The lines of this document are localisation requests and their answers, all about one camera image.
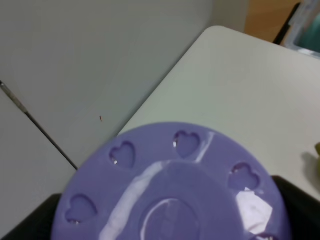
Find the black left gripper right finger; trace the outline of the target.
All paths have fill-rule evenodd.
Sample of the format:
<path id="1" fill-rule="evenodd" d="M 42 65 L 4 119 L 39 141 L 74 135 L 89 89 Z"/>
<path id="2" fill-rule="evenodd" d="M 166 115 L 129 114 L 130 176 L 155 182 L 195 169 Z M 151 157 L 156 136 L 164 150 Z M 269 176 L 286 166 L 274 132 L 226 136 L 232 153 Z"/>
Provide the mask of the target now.
<path id="1" fill-rule="evenodd" d="M 280 176 L 273 176 L 285 206 L 293 240 L 320 240 L 320 201 Z"/>

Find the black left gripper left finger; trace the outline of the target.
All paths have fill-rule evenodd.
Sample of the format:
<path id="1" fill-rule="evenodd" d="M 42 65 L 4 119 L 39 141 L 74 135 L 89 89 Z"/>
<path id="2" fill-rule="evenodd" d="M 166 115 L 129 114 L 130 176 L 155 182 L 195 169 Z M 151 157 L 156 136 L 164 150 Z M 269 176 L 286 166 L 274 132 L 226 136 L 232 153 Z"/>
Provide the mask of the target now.
<path id="1" fill-rule="evenodd" d="M 50 240 L 55 213 L 62 194 L 53 194 L 2 240 Z"/>

